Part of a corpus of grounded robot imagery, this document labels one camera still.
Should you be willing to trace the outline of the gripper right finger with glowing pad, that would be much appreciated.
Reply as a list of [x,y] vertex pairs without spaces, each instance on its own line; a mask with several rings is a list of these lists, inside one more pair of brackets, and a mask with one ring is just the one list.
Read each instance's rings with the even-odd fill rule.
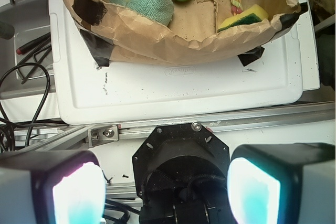
[[237,223],[335,223],[335,146],[240,145],[227,192]]

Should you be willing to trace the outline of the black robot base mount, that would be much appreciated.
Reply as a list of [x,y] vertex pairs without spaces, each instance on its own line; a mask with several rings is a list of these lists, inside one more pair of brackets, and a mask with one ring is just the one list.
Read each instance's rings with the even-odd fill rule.
[[158,126],[132,157],[140,223],[234,223],[229,147],[200,123]]

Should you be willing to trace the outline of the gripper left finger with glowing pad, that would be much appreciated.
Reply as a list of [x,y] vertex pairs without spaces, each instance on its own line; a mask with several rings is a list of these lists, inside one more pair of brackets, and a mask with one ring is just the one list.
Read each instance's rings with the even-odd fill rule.
[[105,199],[91,151],[1,154],[1,223],[100,223]]

